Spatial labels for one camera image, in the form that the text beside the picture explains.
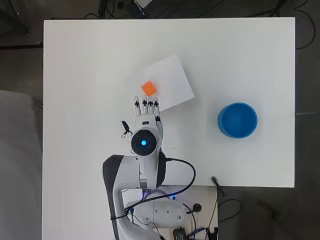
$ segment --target black cable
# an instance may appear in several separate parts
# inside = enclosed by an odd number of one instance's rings
[[[208,224],[208,228],[207,228],[207,231],[208,231],[208,232],[210,231],[211,222],[212,222],[212,219],[213,219],[214,213],[215,213],[216,208],[217,208],[217,203],[218,203],[219,195],[220,195],[220,191],[218,191],[217,199],[216,199],[216,202],[215,202],[215,204],[214,204],[213,211],[212,211],[212,215],[211,215],[211,218],[210,218],[210,221],[209,221],[209,224]]]
[[[220,203],[218,205],[218,208],[221,207],[223,204],[225,204],[227,202],[232,202],[232,201],[235,201],[235,202],[239,203],[239,206],[240,206],[239,210],[235,214],[231,215],[230,217],[227,217],[227,218],[224,218],[224,219],[220,220],[218,223],[222,223],[224,221],[230,220],[230,219],[236,217],[242,211],[242,202],[239,201],[238,199],[235,199],[235,198],[231,198],[231,199],[227,199],[227,200],[223,201],[222,203]]]
[[[188,208],[188,210],[190,211],[190,214],[192,215],[192,218],[193,218],[193,222],[194,222],[194,230],[193,232],[195,232],[197,230],[197,222],[196,222],[196,218],[191,210],[191,208],[187,205],[187,204],[184,204],[182,203],[186,208]]]
[[[159,232],[159,229],[158,229],[158,226],[157,226],[155,223],[149,222],[149,223],[146,224],[146,223],[141,222],[135,215],[133,215],[133,217],[134,217],[139,223],[141,223],[142,225],[149,226],[150,224],[153,224],[153,226],[155,226],[155,228],[157,229],[158,234],[161,236],[161,234],[160,234],[160,232]]]
[[[306,3],[309,2],[309,0],[305,0],[303,3],[301,3],[299,6],[295,7],[294,9],[298,9],[306,5]]]
[[[213,9],[215,9],[216,7],[218,7],[221,3],[223,3],[224,0],[221,0],[220,2],[218,2],[217,4],[215,4],[214,6],[212,6],[210,9],[208,9],[207,11],[201,13],[199,16],[197,16],[197,18],[202,17],[204,15],[206,15],[207,13],[211,12]]]
[[[97,14],[95,14],[95,13],[88,13],[87,15],[85,15],[83,18],[84,19],[86,19],[87,17],[89,17],[89,16],[94,16],[94,17],[96,17],[96,18],[100,18]]]
[[[306,15],[306,16],[309,18],[309,20],[310,20],[310,22],[311,22],[311,25],[312,25],[312,28],[313,28],[313,36],[312,36],[311,40],[310,40],[306,45],[304,45],[304,46],[302,46],[302,47],[297,47],[296,50],[301,50],[301,49],[304,49],[304,48],[306,48],[306,47],[309,47],[309,46],[314,42],[314,40],[315,40],[315,38],[316,38],[316,35],[317,35],[316,25],[315,25],[312,17],[310,16],[310,14],[307,13],[307,12],[305,12],[305,11],[303,11],[303,10],[300,10],[300,9],[299,9],[299,8],[301,8],[302,6],[304,6],[305,4],[307,4],[307,2],[309,2],[309,0],[304,1],[302,4],[300,4],[299,6],[295,7],[294,10],[295,10],[296,12],[303,13],[304,15]]]
[[[136,207],[136,206],[138,206],[138,205],[140,205],[142,203],[146,203],[146,202],[150,202],[150,201],[153,201],[153,200],[157,200],[157,199],[161,199],[161,198],[167,198],[167,197],[171,197],[171,196],[174,196],[174,195],[178,195],[178,194],[183,193],[184,191],[188,190],[192,186],[194,180],[196,179],[196,169],[194,168],[194,166],[192,166],[192,164],[190,164],[187,161],[184,161],[184,160],[181,160],[181,159],[176,159],[176,158],[167,158],[167,161],[182,162],[184,164],[187,164],[190,168],[192,168],[193,178],[192,178],[191,182],[185,188],[181,189],[180,191],[177,191],[177,192],[174,192],[174,193],[165,194],[165,195],[161,195],[161,196],[157,196],[157,197],[153,197],[153,198],[148,198],[148,199],[144,199],[144,200],[141,200],[139,202],[136,202],[135,204],[132,204],[131,206],[125,208],[126,214],[128,214],[128,212],[129,212],[129,210],[131,208],[134,208],[134,207]]]
[[[112,12],[109,11],[109,8],[108,8],[108,3],[109,3],[110,0],[105,0],[105,10],[107,11],[107,13],[109,14],[109,17],[110,19],[113,18],[113,19],[116,19],[116,17],[113,15]]]

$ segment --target robot finger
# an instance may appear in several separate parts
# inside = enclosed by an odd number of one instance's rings
[[[154,116],[156,117],[156,121],[161,122],[160,120],[160,110],[159,110],[159,102],[158,102],[158,98],[155,97],[154,98]]]
[[[147,97],[142,96],[142,108],[141,108],[141,113],[142,114],[147,114],[148,113],[148,102],[147,102]]]
[[[163,137],[163,126],[162,126],[162,122],[161,121],[156,121],[159,133],[161,135],[161,137]]]
[[[134,110],[136,112],[136,116],[140,116],[141,115],[139,98],[137,96],[134,97]]]
[[[154,112],[153,97],[148,97],[148,113]]]

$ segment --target white tabletop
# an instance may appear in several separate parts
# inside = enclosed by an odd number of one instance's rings
[[[293,18],[46,21],[44,239],[110,236],[101,167],[131,154],[120,138],[121,120],[134,123],[126,81],[173,54],[195,98],[161,113],[164,153],[191,162],[197,185],[216,176],[228,186],[294,186],[294,28]],[[259,116],[242,140],[216,124],[237,101]],[[168,163],[165,184],[190,178],[187,166]]]

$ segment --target white paper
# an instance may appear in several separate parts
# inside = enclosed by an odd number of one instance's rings
[[[183,70],[180,59],[173,55],[148,66],[130,79],[130,101],[135,96],[145,95],[141,86],[151,81],[157,88],[152,95],[159,99],[160,111],[194,98],[187,76]]]

